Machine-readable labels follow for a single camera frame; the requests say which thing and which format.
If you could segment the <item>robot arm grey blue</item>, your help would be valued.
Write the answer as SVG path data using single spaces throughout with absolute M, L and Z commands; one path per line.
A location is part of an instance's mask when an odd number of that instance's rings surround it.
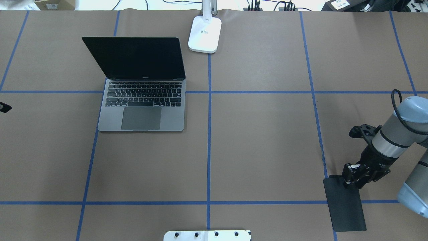
M 391 92 L 393 113 L 384 125 L 354 126 L 352 138 L 364 139 L 366 148 L 355 164 L 344 165 L 344 188 L 361 189 L 390 173 L 390 166 L 414 143 L 427 147 L 427 99 L 420 96 L 402 98 L 400 92 Z M 397 195 L 399 203 L 427 217 L 427 152 L 403 183 Z

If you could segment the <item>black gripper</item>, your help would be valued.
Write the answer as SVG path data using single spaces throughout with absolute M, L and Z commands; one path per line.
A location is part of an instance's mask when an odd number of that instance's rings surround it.
M 360 184 L 378 181 L 390 172 L 389 168 L 396 160 L 397 158 L 384 156 L 372 145 L 368 145 L 356 164 L 344 165 L 341 174 L 344 179 L 344 188 L 347 189 L 353 184 L 356 188 L 361 189 Z

